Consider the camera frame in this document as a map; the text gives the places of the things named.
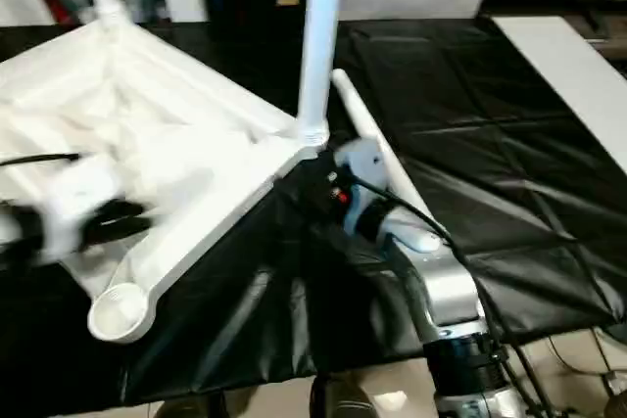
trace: floor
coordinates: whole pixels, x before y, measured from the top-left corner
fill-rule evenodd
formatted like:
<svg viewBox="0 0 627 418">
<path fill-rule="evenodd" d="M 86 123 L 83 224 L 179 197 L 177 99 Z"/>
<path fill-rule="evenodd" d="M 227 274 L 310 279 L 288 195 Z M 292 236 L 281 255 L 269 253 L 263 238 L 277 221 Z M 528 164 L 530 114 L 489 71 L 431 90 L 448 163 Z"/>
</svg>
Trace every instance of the floor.
<svg viewBox="0 0 627 418">
<path fill-rule="evenodd" d="M 612 369 L 627 369 L 627 348 L 602 332 L 599 338 Z M 529 360 L 540 376 L 554 406 L 575 408 L 582 415 L 603 412 L 607 394 L 598 376 L 573 374 L 555 356 L 554 348 L 570 366 L 582 371 L 605 372 L 606 368 L 592 333 L 588 330 L 542 340 L 525 347 Z M 523 376 L 520 364 L 514 369 Z M 436 417 L 432 405 L 433 384 L 423 359 L 415 359 L 354 372 L 371 397 L 382 418 Z M 296 379 L 283 384 L 269 384 L 227 393 L 231 416 L 267 418 L 284 416 L 308 418 L 309 392 L 313 378 Z M 151 418 L 160 403 L 120 408 L 98 413 L 74 415 L 73 418 Z"/>
</svg>

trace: white stand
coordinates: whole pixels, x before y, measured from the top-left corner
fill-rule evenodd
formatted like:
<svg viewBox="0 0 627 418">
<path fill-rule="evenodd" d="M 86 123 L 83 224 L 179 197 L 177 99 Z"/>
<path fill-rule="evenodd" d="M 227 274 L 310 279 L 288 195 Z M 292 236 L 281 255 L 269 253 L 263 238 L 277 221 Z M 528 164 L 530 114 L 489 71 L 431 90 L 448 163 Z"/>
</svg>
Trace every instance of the white stand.
<svg viewBox="0 0 627 418">
<path fill-rule="evenodd" d="M 310 0 L 298 119 L 131 23 L 120 0 L 95 1 L 97 22 L 0 64 L 0 159 L 110 154 L 126 193 L 156 206 L 139 242 L 62 261 L 93 301 L 94 337 L 129 343 L 272 181 L 326 142 L 339 0 Z M 54 170 L 7 169 L 0 194 L 37 204 Z"/>
</svg>

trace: white plastic frame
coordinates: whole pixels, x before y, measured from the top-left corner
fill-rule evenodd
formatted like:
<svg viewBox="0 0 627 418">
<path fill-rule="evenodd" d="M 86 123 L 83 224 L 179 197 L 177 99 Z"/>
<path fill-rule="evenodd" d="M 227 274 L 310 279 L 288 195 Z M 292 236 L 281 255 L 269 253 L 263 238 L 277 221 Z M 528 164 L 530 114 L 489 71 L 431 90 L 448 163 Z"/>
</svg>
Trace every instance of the white plastic frame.
<svg viewBox="0 0 627 418">
<path fill-rule="evenodd" d="M 298 119 L 131 23 L 120 0 L 95 2 L 97 22 L 0 64 L 0 112 L 45 114 L 87 102 L 97 120 L 123 95 L 177 122 L 204 123 L 208 132 L 232 126 L 253 141 L 206 191 L 194 198 L 183 192 L 175 213 L 164 215 L 144 239 L 130 248 L 115 246 L 110 252 L 121 251 L 122 260 L 63 260 L 93 300 L 91 333 L 128 343 L 149 330 L 158 298 L 271 189 L 272 181 L 326 143 L 339 0 L 309 0 Z M 30 125 L 27 119 L 17 122 Z M 34 125 L 28 135 L 31 151 L 73 150 L 54 132 L 37 132 L 40 128 Z M 217 149 L 220 139 L 213 143 Z M 10 172 L 33 200 L 42 196 L 30 182 L 32 168 Z"/>
</svg>

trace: black table cover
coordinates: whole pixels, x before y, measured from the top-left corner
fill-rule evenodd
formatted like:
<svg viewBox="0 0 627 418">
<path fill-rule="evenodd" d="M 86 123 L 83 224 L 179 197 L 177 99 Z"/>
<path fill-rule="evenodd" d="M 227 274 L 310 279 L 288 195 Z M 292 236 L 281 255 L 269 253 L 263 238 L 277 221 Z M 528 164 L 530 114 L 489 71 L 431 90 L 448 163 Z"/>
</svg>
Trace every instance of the black table cover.
<svg viewBox="0 0 627 418">
<path fill-rule="evenodd" d="M 300 38 L 150 29 L 295 113 Z M 61 32 L 0 29 L 0 60 Z M 345 23 L 336 65 L 522 341 L 624 319 L 627 178 L 490 21 Z M 355 137 L 333 90 L 329 121 L 331 147 Z M 94 340 L 88 307 L 58 265 L 0 273 L 4 410 L 88 411 L 420 355 L 384 260 L 280 191 L 172 287 L 141 341 Z"/>
</svg>

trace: power cord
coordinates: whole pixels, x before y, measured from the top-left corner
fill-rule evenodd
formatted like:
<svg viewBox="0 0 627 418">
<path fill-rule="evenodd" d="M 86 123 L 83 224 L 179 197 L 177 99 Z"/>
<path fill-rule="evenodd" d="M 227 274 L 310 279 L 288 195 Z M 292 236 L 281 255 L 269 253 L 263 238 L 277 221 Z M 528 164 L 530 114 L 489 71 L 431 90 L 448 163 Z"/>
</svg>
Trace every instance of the power cord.
<svg viewBox="0 0 627 418">
<path fill-rule="evenodd" d="M 38 156 L 18 157 L 8 161 L 0 162 L 0 166 L 22 165 L 24 163 L 39 163 L 51 161 L 75 162 L 80 159 L 80 154 L 41 154 Z"/>
<path fill-rule="evenodd" d="M 348 169 L 343 169 L 343 170 L 344 170 L 343 171 L 344 175 L 347 178 L 351 179 L 356 184 L 371 191 L 372 193 L 379 195 L 382 198 L 385 198 L 389 201 L 396 203 L 399 206 L 402 206 L 403 208 L 407 209 L 408 211 L 416 215 L 418 218 L 420 218 L 423 222 L 425 222 L 433 230 L 435 234 L 441 237 L 448 244 L 453 254 L 456 256 L 459 262 L 461 262 L 461 264 L 468 269 L 468 272 L 470 272 L 472 276 L 472 271 L 469 269 L 468 259 L 463 254 L 463 252 L 459 249 L 458 245 L 453 240 L 451 235 L 445 229 L 443 229 L 440 226 L 440 224 L 438 224 L 431 217 L 426 215 L 421 210 L 415 208 L 413 205 L 411 205 L 404 199 L 396 196 L 394 193 L 391 193 L 390 191 L 387 191 L 387 190 L 382 190 L 368 183 L 367 181 L 355 176 Z M 506 324 L 503 318 L 503 315 L 501 311 L 499 310 L 498 306 L 496 305 L 496 303 L 488 295 L 487 291 L 477 281 L 477 279 L 474 276 L 472 277 L 475 281 L 475 285 L 477 286 L 477 291 L 479 293 L 480 300 L 484 306 L 484 310 L 486 313 L 486 323 L 488 324 L 488 328 L 493 337 L 493 340 L 495 341 L 497 346 L 500 344 L 498 329 L 496 326 L 496 322 L 498 321 L 499 324 L 501 325 L 501 328 L 503 329 L 507 342 L 511 345 L 511 347 L 515 351 L 516 356 L 520 360 L 520 363 L 522 364 L 522 367 L 525 370 L 525 373 L 529 377 L 529 380 L 531 381 L 531 384 L 533 385 L 533 388 L 536 392 L 536 395 L 538 396 L 538 399 L 540 400 L 540 403 L 542 405 L 542 408 L 545 411 L 545 414 L 547 415 L 548 418 L 556 417 L 557 414 L 555 413 L 555 409 L 553 405 L 551 404 L 551 401 L 549 400 L 549 397 L 547 396 L 546 391 L 542 387 L 542 384 L 538 380 L 538 377 L 536 376 L 535 371 L 531 367 L 531 364 L 529 363 L 529 360 L 527 359 L 524 351 L 522 350 L 522 347 L 520 346 L 518 339 L 515 337 L 515 335 L 509 328 L 509 326 Z M 525 401 L 527 406 L 530 408 L 530 410 L 534 413 L 534 415 L 536 415 L 537 418 L 541 417 L 542 415 L 540 411 L 537 409 L 537 406 L 535 405 L 535 403 L 533 402 L 529 394 L 520 385 L 518 379 L 515 377 L 515 374 L 511 370 L 511 367 L 507 365 L 507 367 L 504 366 L 504 369 L 506 370 L 506 373 L 509 376 L 509 379 L 511 380 L 512 384 L 516 387 L 516 389 L 520 393 L 520 396 L 523 398 L 523 400 Z"/>
</svg>

